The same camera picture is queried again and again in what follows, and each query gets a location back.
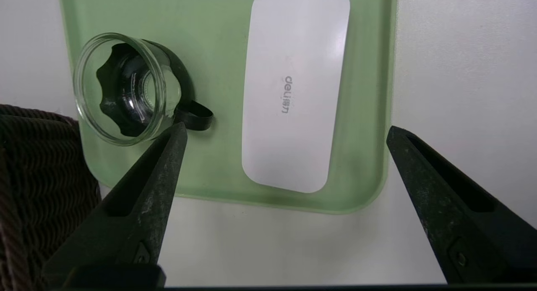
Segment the white table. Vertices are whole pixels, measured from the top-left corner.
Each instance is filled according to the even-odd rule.
[[[399,0],[394,125],[537,226],[537,0]],[[0,0],[0,103],[76,115],[58,0]],[[174,199],[169,286],[443,283],[395,165],[328,216]]]

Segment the clear glass cup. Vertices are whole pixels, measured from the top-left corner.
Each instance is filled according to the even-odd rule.
[[[73,83],[82,119],[115,145],[153,139],[178,118],[195,130],[211,124],[211,111],[193,100],[183,63],[155,42],[97,35],[83,47]]]

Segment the green tray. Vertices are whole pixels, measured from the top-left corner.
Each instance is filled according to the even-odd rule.
[[[387,172],[396,0],[351,0],[328,182],[318,192],[262,186],[241,165],[242,102],[253,0],[61,0],[71,60],[94,35],[159,42],[183,60],[196,99],[215,113],[188,132],[176,196],[345,214],[373,201]],[[114,186],[150,143],[117,147],[81,123],[90,171]]]

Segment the white surface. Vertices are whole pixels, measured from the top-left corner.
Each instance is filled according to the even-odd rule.
[[[58,7],[0,0],[2,103],[73,114]],[[537,0],[399,0],[393,105],[395,125],[534,227],[535,17]],[[443,282],[393,163],[346,216],[176,198],[159,262],[171,286]]]
[[[313,193],[328,179],[349,0],[254,0],[242,167],[256,183]]]

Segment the white rounded rectangle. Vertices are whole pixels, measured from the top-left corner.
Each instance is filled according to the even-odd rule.
[[[328,178],[349,0],[255,0],[242,165],[259,184],[312,193]]]

